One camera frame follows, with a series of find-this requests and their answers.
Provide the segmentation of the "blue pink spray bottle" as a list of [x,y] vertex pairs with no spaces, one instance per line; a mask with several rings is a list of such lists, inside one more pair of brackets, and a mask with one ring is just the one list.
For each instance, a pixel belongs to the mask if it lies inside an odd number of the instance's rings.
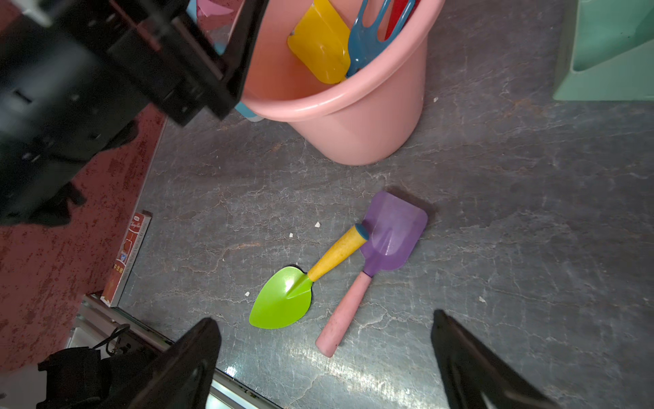
[[[202,1],[192,1],[189,3],[187,6],[187,13],[189,13],[189,16],[192,18],[192,20],[196,23],[199,23],[200,20],[203,22],[208,22],[208,16],[204,14],[204,11],[201,8],[201,3]],[[230,24],[224,25],[222,27],[216,27],[213,30],[209,30],[205,34],[211,39],[211,42],[213,43],[214,49],[217,54],[222,55],[227,47],[227,42],[230,37],[230,31],[232,29],[232,26]],[[240,102],[236,107],[235,110],[237,113],[239,113],[243,118],[247,119],[248,121],[252,123],[258,123],[263,121],[263,118],[256,115],[254,112],[252,112],[245,104]]]

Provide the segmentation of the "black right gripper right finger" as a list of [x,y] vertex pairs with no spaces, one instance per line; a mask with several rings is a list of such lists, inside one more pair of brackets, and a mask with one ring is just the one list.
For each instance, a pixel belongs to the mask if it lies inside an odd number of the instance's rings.
[[557,407],[442,309],[431,340],[451,408]]

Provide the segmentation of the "red toy shovel wooden handle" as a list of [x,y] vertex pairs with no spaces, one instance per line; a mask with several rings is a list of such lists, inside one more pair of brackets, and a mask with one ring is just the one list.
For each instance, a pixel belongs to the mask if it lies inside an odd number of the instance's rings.
[[386,40],[395,39],[420,4],[420,0],[394,0],[388,20]]

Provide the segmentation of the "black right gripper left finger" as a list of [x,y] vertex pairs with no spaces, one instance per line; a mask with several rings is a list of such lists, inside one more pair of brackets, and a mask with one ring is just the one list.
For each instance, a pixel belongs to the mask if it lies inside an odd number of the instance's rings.
[[203,318],[100,408],[205,408],[221,347],[218,324]]

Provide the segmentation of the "green toy trowel yellow handle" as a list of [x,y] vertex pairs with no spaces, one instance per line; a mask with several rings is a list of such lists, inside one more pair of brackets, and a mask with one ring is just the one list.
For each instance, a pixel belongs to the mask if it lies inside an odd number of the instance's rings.
[[296,266],[279,269],[263,286],[249,317],[253,327],[275,330],[288,327],[308,312],[313,284],[357,252],[370,238],[361,223],[354,225],[308,271]]

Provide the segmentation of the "green plastic file organizer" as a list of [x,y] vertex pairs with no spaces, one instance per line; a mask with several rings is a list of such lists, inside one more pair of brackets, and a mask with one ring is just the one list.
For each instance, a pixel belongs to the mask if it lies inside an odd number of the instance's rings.
[[566,1],[553,98],[653,101],[653,1]]

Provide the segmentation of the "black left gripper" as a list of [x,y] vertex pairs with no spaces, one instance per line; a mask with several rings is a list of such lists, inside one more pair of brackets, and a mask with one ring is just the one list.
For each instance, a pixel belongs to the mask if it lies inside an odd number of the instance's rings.
[[1,34],[1,223],[57,227],[73,178],[138,134],[155,105],[177,124],[241,102],[267,0],[243,1],[218,54],[185,1],[19,1]]

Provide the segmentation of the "blue toy rake yellow handle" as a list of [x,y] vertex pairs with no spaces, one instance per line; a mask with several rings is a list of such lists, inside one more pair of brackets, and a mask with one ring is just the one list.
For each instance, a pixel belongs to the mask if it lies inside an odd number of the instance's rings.
[[381,41],[377,35],[390,3],[389,0],[384,1],[379,13],[377,14],[376,20],[369,27],[366,27],[363,19],[364,12],[368,6],[368,0],[362,1],[348,40],[348,52],[351,62],[346,74],[347,78],[354,76],[354,74],[366,67],[377,56],[379,56],[381,52],[385,51],[386,47],[388,47],[394,40],[385,39]]

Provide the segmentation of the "yellow toy shovel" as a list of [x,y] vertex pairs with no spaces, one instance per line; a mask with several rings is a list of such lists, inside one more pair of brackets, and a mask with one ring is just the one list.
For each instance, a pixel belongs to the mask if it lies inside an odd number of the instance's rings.
[[313,1],[287,37],[287,45],[323,84],[336,85],[347,77],[350,29],[330,1]]

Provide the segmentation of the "pink plastic bucket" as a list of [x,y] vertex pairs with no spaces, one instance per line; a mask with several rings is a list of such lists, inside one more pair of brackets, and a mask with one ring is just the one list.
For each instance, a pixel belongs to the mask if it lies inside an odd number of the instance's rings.
[[272,1],[259,31],[241,101],[286,122],[325,157],[369,165],[409,139],[423,109],[427,43],[444,2],[422,1],[398,37],[363,70],[324,85],[286,44],[308,1]]

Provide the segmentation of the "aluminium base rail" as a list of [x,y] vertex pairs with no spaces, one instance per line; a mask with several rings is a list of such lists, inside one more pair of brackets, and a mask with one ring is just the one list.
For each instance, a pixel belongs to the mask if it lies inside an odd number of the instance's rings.
[[[63,394],[66,408],[100,408],[174,341],[119,308],[108,308],[98,296],[83,298],[75,322],[97,342],[68,344],[53,358],[48,394]],[[215,367],[205,408],[274,408],[275,403]]]

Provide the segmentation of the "purple toy shovel pink handle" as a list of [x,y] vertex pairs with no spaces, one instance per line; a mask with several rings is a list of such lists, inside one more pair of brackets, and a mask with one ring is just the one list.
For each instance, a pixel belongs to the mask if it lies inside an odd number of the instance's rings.
[[427,212],[388,192],[377,193],[364,217],[370,234],[361,247],[364,267],[316,340],[321,354],[336,352],[371,284],[381,271],[405,265],[427,226]]

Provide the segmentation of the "small red card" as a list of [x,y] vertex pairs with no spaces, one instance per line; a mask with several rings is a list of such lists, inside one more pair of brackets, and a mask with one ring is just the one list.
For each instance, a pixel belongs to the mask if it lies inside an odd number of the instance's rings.
[[102,292],[100,300],[109,308],[117,308],[124,288],[133,269],[142,242],[152,220],[149,211],[136,212],[128,226],[119,253],[112,266],[109,280]]

